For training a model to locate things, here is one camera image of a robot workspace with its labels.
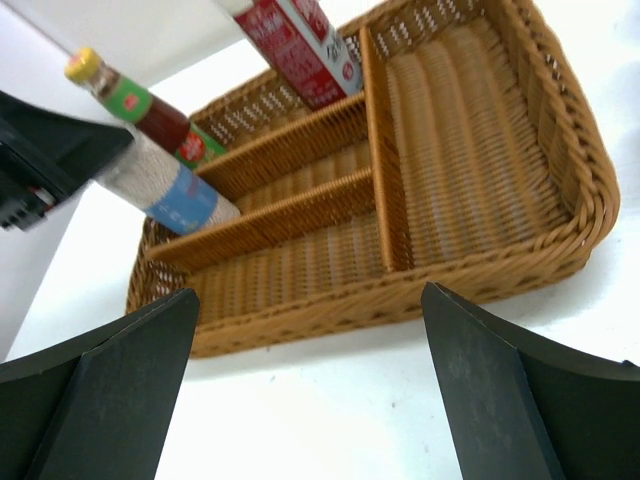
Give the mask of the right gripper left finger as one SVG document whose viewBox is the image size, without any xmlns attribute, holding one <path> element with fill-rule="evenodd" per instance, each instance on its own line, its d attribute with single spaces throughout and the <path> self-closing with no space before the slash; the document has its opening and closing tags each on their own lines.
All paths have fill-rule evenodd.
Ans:
<svg viewBox="0 0 640 480">
<path fill-rule="evenodd" d="M 199 310 L 181 289 L 3 363 L 2 478 L 154 478 Z"/>
</svg>

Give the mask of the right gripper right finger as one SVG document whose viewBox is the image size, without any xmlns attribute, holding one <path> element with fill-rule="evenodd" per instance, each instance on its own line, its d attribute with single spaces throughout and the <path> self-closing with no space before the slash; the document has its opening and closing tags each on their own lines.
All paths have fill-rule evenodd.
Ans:
<svg viewBox="0 0 640 480">
<path fill-rule="evenodd" d="M 421 304 L 463 478 L 638 478 L 638 365 L 557 343 L 436 283 Z"/>
</svg>

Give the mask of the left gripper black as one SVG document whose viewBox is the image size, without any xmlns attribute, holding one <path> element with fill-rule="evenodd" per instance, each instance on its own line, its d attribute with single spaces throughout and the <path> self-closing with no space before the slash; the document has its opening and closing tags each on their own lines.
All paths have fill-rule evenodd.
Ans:
<svg viewBox="0 0 640 480">
<path fill-rule="evenodd" d="M 122 127 L 1 94 L 1 228 L 28 230 L 133 143 Z"/>
</svg>

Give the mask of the silver lid blue jar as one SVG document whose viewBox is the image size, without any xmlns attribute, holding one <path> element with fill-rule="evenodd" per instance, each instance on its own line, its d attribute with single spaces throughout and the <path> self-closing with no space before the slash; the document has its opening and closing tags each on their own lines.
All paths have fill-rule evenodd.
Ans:
<svg viewBox="0 0 640 480">
<path fill-rule="evenodd" d="M 97 177 L 97 182 L 177 235 L 238 218 L 232 202 L 145 135 Z"/>
</svg>

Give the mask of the red chili sauce bottle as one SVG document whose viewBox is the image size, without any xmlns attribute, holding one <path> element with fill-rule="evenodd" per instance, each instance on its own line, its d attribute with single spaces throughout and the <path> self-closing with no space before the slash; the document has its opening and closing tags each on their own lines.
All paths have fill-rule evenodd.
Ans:
<svg viewBox="0 0 640 480">
<path fill-rule="evenodd" d="M 108 65 L 92 48 L 70 57 L 65 76 L 191 170 L 226 152 L 184 113 Z"/>
</svg>

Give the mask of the dark soy sauce bottle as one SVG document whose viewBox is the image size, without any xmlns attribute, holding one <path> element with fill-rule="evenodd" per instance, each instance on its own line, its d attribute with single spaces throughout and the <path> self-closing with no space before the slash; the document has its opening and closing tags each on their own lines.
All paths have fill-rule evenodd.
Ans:
<svg viewBox="0 0 640 480">
<path fill-rule="evenodd" d="M 316 1 L 221 1 L 248 40 L 313 110 L 360 93 L 364 78 Z"/>
</svg>

